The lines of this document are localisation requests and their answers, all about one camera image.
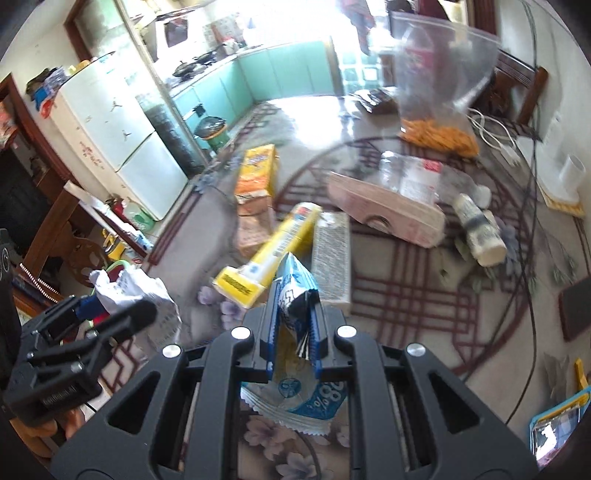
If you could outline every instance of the food package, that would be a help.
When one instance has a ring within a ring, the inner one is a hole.
[[[396,106],[395,87],[357,90],[351,93],[351,97],[358,101],[368,113],[373,113],[374,115],[387,115],[389,113],[396,113],[398,110]]]
[[[259,197],[273,197],[276,172],[275,145],[247,150],[234,189],[238,203],[243,204]]]
[[[317,291],[313,276],[291,254],[278,271],[281,325],[273,378],[267,384],[246,383],[241,397],[255,411],[293,430],[326,435],[330,422],[347,396],[345,382],[318,382],[308,355],[307,297]]]
[[[479,145],[466,114],[489,83],[499,38],[399,12],[391,22],[401,137],[419,147],[476,157]]]
[[[271,197],[260,197],[238,205],[236,247],[245,258],[252,258],[275,231],[275,211],[271,203]]]
[[[215,289],[242,308],[251,308],[271,285],[283,255],[301,255],[310,250],[321,211],[314,203],[297,204],[250,262],[241,268],[225,267],[218,274],[213,281]]]
[[[328,194],[359,223],[381,232],[424,248],[436,247],[443,240],[445,214],[436,205],[335,172],[329,176]]]
[[[351,313],[351,230],[349,215],[323,212],[314,228],[312,276],[324,306]]]

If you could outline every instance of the teal kitchen cabinet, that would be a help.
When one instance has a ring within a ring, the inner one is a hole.
[[[237,114],[217,71],[196,82],[193,88],[209,116],[225,118],[228,125],[236,121]]]
[[[334,95],[335,86],[330,74],[326,45],[322,40],[301,44],[303,55],[308,65],[315,95]]]
[[[199,98],[192,87],[177,95],[173,101],[178,108],[178,112],[183,117],[200,103]]]
[[[271,64],[283,98],[314,93],[305,47],[305,43],[294,43],[269,50]]]
[[[228,95],[237,118],[244,115],[253,105],[254,98],[246,84],[246,78],[236,60],[215,72]]]
[[[240,56],[238,57],[238,63],[256,102],[283,97],[268,50]]]
[[[240,56],[238,62],[254,100],[334,95],[322,40],[292,43]]]

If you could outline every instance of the black gripper frame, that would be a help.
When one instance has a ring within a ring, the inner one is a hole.
[[[100,395],[98,378],[113,358],[113,348],[156,318],[156,306],[140,300],[97,325],[85,338],[61,345],[82,322],[76,316],[80,302],[69,297],[22,328],[4,402],[27,426],[39,426]]]
[[[89,472],[97,480],[236,479],[241,383],[271,378],[278,295],[276,281],[267,305],[247,313],[245,339],[225,332],[190,351],[163,349],[60,449],[52,474],[57,480]],[[341,338],[342,312],[314,297],[309,313],[320,379],[348,383],[352,480],[535,476],[526,446],[427,349],[409,350],[414,356],[363,332]],[[100,448],[88,455],[89,445]]]

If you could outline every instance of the plastic bottle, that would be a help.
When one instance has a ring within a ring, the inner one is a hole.
[[[466,230],[468,247],[483,267],[493,267],[505,261],[507,247],[491,212],[482,212],[468,195],[461,194],[453,209]]]
[[[386,151],[379,163],[379,182],[384,188],[424,203],[453,205],[465,193],[481,209],[491,204],[491,190],[477,185],[460,170],[433,160],[407,157]]]
[[[402,90],[425,100],[433,97],[435,45],[420,25],[410,25],[401,39],[404,51]]]
[[[379,184],[393,192],[399,192],[404,173],[404,157],[394,152],[382,153],[379,161]]]
[[[486,210],[492,199],[491,190],[484,185],[477,185],[471,176],[448,165],[441,169],[441,178],[437,186],[438,203],[453,205],[457,197],[468,195],[480,209]]]
[[[137,203],[129,199],[124,203],[123,214],[141,232],[149,232],[156,223]]]

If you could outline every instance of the small box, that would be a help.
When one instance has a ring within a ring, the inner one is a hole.
[[[325,306],[351,313],[351,230],[349,215],[323,212],[314,228],[312,275]]]
[[[259,197],[273,197],[277,173],[275,145],[251,148],[244,153],[234,195],[239,204]]]
[[[238,205],[236,247],[249,260],[275,231],[275,212],[271,197],[260,197]]]

